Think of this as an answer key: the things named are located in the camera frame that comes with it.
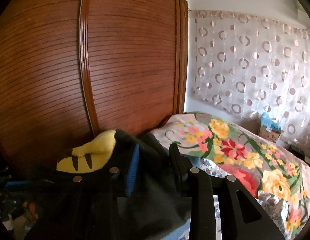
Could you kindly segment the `floral colourful blanket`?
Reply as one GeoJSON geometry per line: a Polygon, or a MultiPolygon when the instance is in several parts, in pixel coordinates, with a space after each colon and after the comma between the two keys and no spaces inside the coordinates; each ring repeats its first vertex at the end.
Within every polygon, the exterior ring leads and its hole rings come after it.
{"type": "Polygon", "coordinates": [[[152,134],[164,148],[176,144],[209,175],[234,175],[286,239],[295,239],[306,225],[310,167],[281,146],[201,112],[173,115],[152,134]]]}

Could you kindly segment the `yellow plush toy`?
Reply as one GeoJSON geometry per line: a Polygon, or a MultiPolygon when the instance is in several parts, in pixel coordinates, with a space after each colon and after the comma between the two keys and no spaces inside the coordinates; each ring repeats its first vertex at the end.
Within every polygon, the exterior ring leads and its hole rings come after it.
{"type": "Polygon", "coordinates": [[[111,158],[115,145],[115,130],[100,133],[92,141],[72,149],[71,156],[57,163],[56,170],[82,174],[102,169],[111,158]]]}

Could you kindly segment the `brown louvered wardrobe door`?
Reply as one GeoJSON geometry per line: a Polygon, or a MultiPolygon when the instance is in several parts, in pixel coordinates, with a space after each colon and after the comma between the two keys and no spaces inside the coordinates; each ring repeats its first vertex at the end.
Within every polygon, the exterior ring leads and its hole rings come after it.
{"type": "Polygon", "coordinates": [[[80,0],[12,0],[0,17],[0,150],[23,171],[92,136],[78,49],[80,0]]]}
{"type": "Polygon", "coordinates": [[[81,0],[79,58],[94,135],[141,134],[184,108],[185,0],[81,0]]]}

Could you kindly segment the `brown louvered wardrobe door right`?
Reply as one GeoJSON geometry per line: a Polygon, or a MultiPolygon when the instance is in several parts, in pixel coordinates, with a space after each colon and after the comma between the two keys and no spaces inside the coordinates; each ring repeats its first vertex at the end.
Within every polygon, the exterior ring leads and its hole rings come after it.
{"type": "Polygon", "coordinates": [[[141,134],[184,108],[185,0],[81,0],[79,58],[94,135],[141,134]]]}

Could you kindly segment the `small box with blue bag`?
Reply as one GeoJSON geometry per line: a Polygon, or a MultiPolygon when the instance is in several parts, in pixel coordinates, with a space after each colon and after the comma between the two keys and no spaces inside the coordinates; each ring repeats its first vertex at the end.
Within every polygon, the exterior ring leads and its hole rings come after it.
{"type": "Polygon", "coordinates": [[[258,136],[270,142],[277,142],[281,134],[281,126],[273,121],[267,112],[264,112],[260,118],[258,136]]]}

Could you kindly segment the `sheer circle-pattern curtain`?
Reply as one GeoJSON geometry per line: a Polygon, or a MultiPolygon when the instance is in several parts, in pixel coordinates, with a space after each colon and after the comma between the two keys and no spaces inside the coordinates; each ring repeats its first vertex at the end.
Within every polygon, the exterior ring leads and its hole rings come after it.
{"type": "Polygon", "coordinates": [[[190,21],[194,96],[236,118],[267,113],[310,154],[310,30],[222,10],[192,10],[190,21]]]}

